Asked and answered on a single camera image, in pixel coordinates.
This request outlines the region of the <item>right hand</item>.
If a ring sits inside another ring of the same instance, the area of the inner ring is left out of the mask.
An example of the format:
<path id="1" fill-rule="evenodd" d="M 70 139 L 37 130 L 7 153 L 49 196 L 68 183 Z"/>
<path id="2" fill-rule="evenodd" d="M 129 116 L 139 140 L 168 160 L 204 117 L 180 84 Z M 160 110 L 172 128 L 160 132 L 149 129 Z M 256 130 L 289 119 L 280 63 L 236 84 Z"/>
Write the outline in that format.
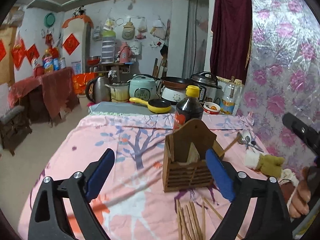
<path id="1" fill-rule="evenodd" d="M 288 210 L 291 218 L 299 218 L 301 215 L 307 215 L 310 211 L 308 203 L 311 199 L 311 191 L 307 184 L 309 167 L 304 167 L 302 170 L 303 180 L 301 180 L 292 195 L 291 203 Z"/>

